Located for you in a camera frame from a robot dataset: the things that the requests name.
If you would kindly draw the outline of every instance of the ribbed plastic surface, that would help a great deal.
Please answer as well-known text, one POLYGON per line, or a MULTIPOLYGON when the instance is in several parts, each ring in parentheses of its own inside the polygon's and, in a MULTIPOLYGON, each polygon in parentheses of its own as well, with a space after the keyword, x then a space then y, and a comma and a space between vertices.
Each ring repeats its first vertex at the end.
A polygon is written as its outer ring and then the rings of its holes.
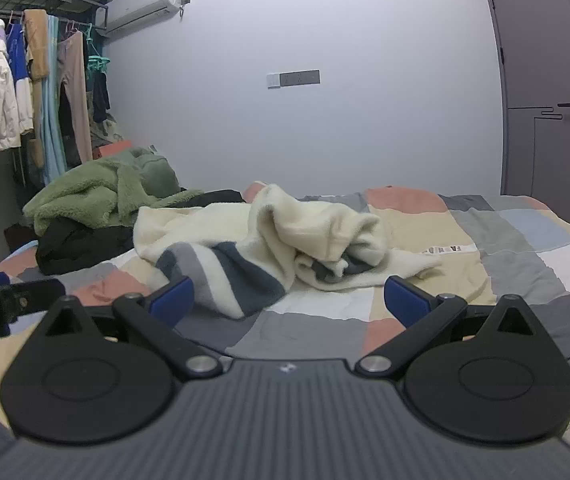
POLYGON ((185 386, 148 428, 62 449, 20 441, 0 480, 570 480, 570 448, 468 446, 430 430, 394 387, 341 361, 236 361, 185 386))

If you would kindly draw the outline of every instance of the bed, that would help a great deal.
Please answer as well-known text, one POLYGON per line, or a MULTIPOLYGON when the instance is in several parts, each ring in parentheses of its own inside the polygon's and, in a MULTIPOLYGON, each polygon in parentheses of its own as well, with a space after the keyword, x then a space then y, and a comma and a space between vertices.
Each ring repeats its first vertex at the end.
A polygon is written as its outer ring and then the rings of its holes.
MULTIPOLYGON (((252 184, 245 200, 251 202, 264 186, 252 184)), ((438 267, 410 280, 431 294, 452 292, 475 304, 520 294, 570 362, 570 225, 544 204, 529 197, 447 197, 391 186, 301 200, 373 212, 388 224, 398 248, 440 254, 438 267)), ((0 271, 13 282, 42 279, 35 251, 24 248, 1 262, 0 271)), ((150 293, 158 272, 132 250, 59 279, 83 304, 105 305, 126 292, 150 293)), ((20 318, 12 335, 0 339, 0 379, 41 316, 20 318)), ((282 300, 244 319, 195 307, 175 329, 219 356, 342 357, 353 365, 403 326, 386 309, 381 287, 321 292, 296 284, 282 300)), ((12 438, 0 407, 0 449, 12 438)), ((570 426, 564 438, 570 443, 570 426)))

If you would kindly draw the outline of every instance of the wall switch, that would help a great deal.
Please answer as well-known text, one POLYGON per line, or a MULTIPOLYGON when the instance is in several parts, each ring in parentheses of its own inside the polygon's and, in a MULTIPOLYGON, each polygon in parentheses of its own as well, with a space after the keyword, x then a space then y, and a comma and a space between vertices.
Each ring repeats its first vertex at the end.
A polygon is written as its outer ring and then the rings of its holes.
POLYGON ((280 74, 280 86, 318 85, 321 82, 320 70, 286 72, 280 74))
POLYGON ((267 74, 267 88, 280 88, 280 74, 267 74))

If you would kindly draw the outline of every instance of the beige pants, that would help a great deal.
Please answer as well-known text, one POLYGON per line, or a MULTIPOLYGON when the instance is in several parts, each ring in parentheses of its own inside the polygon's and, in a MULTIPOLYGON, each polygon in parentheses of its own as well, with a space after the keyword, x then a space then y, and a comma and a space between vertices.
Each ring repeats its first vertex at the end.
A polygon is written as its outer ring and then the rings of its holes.
POLYGON ((49 75, 47 63, 47 13, 42 9, 28 9, 24 14, 27 42, 34 61, 31 64, 31 78, 38 81, 49 75))
POLYGON ((65 94, 72 111, 72 128, 81 161, 92 160, 92 137, 85 96, 82 32, 58 44, 58 88, 65 85, 65 94))

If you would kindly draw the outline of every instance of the logo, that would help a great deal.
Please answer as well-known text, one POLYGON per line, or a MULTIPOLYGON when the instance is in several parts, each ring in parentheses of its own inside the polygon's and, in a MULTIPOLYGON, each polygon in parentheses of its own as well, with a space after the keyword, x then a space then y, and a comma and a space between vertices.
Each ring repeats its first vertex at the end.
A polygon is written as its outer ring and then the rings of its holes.
POLYGON ((283 372, 284 374, 290 374, 294 371, 296 371, 296 368, 298 368, 295 364, 293 363, 286 363, 282 366, 280 366, 278 369, 283 372))

